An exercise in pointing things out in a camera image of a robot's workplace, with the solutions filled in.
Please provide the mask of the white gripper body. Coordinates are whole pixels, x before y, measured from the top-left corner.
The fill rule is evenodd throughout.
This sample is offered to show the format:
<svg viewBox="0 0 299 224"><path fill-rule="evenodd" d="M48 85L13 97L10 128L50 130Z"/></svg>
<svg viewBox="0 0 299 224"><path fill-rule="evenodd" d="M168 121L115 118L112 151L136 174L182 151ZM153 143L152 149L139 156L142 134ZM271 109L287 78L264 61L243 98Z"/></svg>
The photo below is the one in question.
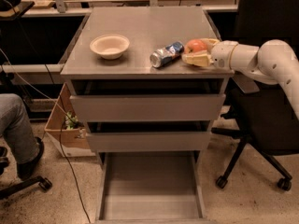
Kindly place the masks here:
<svg viewBox="0 0 299 224"><path fill-rule="evenodd" d="M236 41L221 41L211 50L213 64L218 69L230 70L230 60L233 50L238 45Z"/></svg>

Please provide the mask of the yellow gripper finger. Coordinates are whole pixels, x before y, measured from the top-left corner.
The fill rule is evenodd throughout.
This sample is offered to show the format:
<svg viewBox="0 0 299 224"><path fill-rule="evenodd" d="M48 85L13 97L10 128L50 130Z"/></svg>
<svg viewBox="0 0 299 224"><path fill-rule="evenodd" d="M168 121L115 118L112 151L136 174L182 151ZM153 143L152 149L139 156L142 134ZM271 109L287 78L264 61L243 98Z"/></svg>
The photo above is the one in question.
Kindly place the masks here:
<svg viewBox="0 0 299 224"><path fill-rule="evenodd" d="M202 38L202 41L206 44L208 50L212 50L212 48L220 42L220 40L216 38Z"/></svg>
<svg viewBox="0 0 299 224"><path fill-rule="evenodd" d="M208 67L212 64L211 56L206 52L183 54L182 60L186 64L191 64L199 67Z"/></svg>

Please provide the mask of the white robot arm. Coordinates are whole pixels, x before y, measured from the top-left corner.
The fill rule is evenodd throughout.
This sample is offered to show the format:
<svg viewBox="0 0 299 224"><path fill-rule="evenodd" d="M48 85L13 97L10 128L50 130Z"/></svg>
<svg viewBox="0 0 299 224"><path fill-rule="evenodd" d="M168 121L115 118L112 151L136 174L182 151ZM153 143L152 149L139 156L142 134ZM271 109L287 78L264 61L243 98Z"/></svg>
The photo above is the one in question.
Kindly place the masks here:
<svg viewBox="0 0 299 224"><path fill-rule="evenodd" d="M278 84L299 118L299 61L284 41L269 40L260 47L236 41L202 39L206 49L182 54L182 61L199 66L214 65L217 69L233 70L264 84Z"/></svg>

